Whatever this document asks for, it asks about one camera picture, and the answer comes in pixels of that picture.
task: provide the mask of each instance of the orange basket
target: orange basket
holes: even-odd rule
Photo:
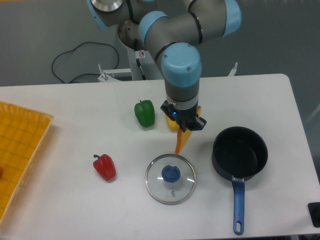
[[[53,116],[0,101],[0,222],[25,179]]]

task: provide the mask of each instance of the red bell pepper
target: red bell pepper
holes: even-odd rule
[[[112,158],[107,154],[94,155],[94,157],[98,159],[93,162],[93,166],[100,176],[107,181],[113,179],[116,176],[116,169]]]

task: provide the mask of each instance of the gray floor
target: gray floor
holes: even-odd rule
[[[198,47],[202,76],[226,76],[235,62],[239,62],[237,75],[289,76],[320,176],[320,113],[312,114],[320,104],[320,0],[238,2],[239,31]],[[169,16],[186,11],[181,0],[159,0],[158,4]],[[85,0],[0,2],[0,30],[0,86],[59,84],[51,73],[53,59],[85,41],[115,46],[120,54],[118,68],[129,67],[116,28],[99,30]],[[69,81],[83,73],[98,73],[98,63],[112,69],[116,58],[108,47],[88,45],[59,59],[55,70]]]

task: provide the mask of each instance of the green bell pepper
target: green bell pepper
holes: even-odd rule
[[[140,100],[140,102],[134,106],[134,114],[139,123],[145,128],[155,124],[155,108],[150,100]]]

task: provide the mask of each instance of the glass pot lid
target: glass pot lid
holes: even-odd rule
[[[176,205],[184,202],[194,191],[197,176],[183,156],[164,154],[155,158],[145,173],[149,194],[159,203]]]

